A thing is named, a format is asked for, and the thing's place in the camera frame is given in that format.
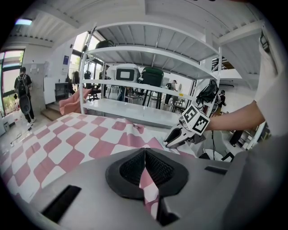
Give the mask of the black hanging backpack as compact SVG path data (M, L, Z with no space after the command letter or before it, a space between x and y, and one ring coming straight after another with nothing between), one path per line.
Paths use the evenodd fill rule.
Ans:
M209 84L196 97L197 105L203 105L205 102L213 102L218 94L219 88L215 80L210 80Z

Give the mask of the person's white shirt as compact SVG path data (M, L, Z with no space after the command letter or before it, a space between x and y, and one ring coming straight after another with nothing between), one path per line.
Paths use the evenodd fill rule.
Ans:
M261 66L257 103L271 137L252 148L236 191L225 215L224 225L246 223L246 217L267 207L288 174L288 54L270 23L265 22L259 38Z

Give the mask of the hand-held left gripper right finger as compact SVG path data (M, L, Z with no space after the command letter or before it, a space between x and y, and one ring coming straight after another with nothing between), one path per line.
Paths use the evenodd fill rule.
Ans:
M179 219L168 210L164 198L180 193L186 185L189 172L182 164L151 148L145 149L145 167L158 188L158 208L156 220L166 226Z

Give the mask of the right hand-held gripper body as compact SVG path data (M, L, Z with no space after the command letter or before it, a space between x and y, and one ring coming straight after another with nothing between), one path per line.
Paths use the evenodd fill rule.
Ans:
M203 133L209 123L210 119L206 114L191 104L167 133L163 143L168 149L177 148L187 142L198 144L206 139Z

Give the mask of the person's right forearm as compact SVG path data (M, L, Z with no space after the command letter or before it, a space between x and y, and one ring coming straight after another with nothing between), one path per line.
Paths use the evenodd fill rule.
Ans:
M249 105L232 113L210 118L206 131L243 131L251 129L265 122L257 103L253 101Z

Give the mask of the wooden step platform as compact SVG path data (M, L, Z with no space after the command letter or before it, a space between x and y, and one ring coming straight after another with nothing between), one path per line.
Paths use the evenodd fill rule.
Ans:
M55 121L62 117L59 106L55 104L48 104L46 108L40 112L44 117L46 117L50 121Z

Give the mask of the black cabinet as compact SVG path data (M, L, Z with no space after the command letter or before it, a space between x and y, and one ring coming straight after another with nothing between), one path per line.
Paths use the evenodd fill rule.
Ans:
M67 99L68 96L69 96L68 83L56 83L55 84L56 101Z

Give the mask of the dark green suitcase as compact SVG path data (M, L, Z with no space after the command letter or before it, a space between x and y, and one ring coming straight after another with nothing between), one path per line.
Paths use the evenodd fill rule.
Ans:
M164 72L157 68L145 67L141 73L141 83L160 87L164 77Z

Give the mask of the black framed window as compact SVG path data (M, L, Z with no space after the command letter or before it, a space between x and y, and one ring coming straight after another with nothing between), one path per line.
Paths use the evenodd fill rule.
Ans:
M2 117L15 111L14 82L20 73L24 49L0 53L0 113Z

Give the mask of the black bag on shelf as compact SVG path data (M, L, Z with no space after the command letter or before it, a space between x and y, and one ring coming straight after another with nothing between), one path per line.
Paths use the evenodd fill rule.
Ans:
M115 47L115 44L113 41L111 40L103 40L100 41L97 45L96 45L96 49L101 49L101 48L108 48L108 47Z

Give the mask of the white metal shelf rack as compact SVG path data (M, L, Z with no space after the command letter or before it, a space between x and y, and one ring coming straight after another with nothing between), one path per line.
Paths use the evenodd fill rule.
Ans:
M221 57L220 50L185 31L146 22L114 23L95 27L94 30L105 35L114 45L89 49L89 42L86 42L82 66L97 58L104 65L132 63L141 67L154 67L194 81L218 79L211 68L201 66L200 62ZM87 102L82 108L141 120L157 127L171 127L179 118L178 114L160 111L158 108L127 105L109 99Z

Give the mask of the white rice cooker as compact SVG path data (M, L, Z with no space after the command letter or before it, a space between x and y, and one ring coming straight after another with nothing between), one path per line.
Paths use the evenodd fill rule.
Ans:
M129 82L137 82L138 78L140 77L140 72L135 64L126 63L126 64L119 64L115 68L115 80L121 81L129 81Z

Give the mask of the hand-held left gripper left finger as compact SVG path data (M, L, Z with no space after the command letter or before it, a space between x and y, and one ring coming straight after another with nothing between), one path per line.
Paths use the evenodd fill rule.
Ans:
M143 200L144 191L139 185L144 169L145 149L134 149L108 166L105 172L106 182L120 197Z

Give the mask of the pink fabric bundle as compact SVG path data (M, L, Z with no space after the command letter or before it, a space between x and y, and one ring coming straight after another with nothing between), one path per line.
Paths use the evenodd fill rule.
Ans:
M83 98L80 97L80 88L68 99L59 101L59 109L61 115L67 115L72 112L81 113L81 101L85 104L87 96L91 93L92 89L83 88Z

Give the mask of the ceiling tube light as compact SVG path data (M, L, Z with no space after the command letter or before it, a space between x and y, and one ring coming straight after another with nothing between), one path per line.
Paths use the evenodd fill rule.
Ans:
M32 24L32 20L31 19L18 19L15 23L15 25L25 25L25 26L29 26Z

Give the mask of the pink white checkered cloth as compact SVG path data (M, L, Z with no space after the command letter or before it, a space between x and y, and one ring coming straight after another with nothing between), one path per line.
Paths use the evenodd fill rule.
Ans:
M127 119L70 113L25 134L1 153L1 177L13 197L29 203L84 162L134 148L165 149L166 133Z

